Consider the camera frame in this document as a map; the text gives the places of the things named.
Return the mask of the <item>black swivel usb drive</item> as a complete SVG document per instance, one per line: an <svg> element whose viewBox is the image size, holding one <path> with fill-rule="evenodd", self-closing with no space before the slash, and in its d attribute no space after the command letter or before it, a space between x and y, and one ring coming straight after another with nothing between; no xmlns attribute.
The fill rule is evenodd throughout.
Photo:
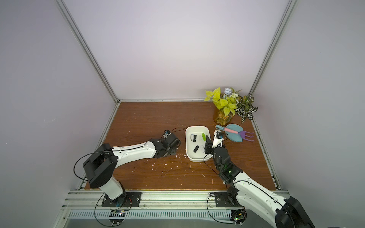
<svg viewBox="0 0 365 228"><path fill-rule="evenodd" d="M198 151L198 149L199 149L199 146L197 145L197 146L194 148L193 152L194 152L194 153L196 153L196 152Z"/></svg>

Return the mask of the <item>white storage box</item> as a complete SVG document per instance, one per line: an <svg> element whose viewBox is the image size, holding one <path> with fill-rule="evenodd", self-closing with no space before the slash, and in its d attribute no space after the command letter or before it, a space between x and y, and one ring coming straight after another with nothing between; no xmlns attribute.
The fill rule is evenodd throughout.
<svg viewBox="0 0 365 228"><path fill-rule="evenodd" d="M211 154L204 153L205 141L202 140L202 133L210 137L209 129L205 126L190 126L185 130L186 155L192 162L204 162L212 157ZM190 141L191 134L197 135L196 142ZM199 149L194 153L193 150L197 145Z"/></svg>

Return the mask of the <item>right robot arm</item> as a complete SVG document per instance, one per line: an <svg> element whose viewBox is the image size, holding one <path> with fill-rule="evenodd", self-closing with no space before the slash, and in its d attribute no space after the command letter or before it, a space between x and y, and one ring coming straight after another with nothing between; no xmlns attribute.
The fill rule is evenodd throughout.
<svg viewBox="0 0 365 228"><path fill-rule="evenodd" d="M300 202L284 198L266 189L236 166L223 146L222 139L208 136L204 152L213 158L218 176L227 184L229 201L234 206L248 208L274 228L313 228L314 224Z"/></svg>

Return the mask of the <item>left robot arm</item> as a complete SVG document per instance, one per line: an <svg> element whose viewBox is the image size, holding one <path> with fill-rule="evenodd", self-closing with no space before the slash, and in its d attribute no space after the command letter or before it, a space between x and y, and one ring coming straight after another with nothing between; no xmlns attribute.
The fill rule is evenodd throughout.
<svg viewBox="0 0 365 228"><path fill-rule="evenodd" d="M127 194L113 176L114 170L130 162L172 155L180 145L181 141L170 131L166 131L161 138L125 147L102 144L83 163L89 187L102 190L108 200L121 206Z"/></svg>

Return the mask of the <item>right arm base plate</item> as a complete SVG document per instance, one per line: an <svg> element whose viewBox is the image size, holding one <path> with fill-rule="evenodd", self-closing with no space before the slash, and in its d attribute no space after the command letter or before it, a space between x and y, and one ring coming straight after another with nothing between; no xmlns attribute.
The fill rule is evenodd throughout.
<svg viewBox="0 0 365 228"><path fill-rule="evenodd" d="M242 207L237 200L227 192L214 192L215 205L218 208L238 208Z"/></svg>

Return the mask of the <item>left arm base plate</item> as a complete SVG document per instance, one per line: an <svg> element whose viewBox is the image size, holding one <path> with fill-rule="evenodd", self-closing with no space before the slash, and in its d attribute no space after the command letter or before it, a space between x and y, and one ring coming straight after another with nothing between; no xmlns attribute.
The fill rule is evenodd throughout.
<svg viewBox="0 0 365 228"><path fill-rule="evenodd" d="M142 192L126 192L116 199L110 199L108 195L102 197L102 207L139 207Z"/></svg>

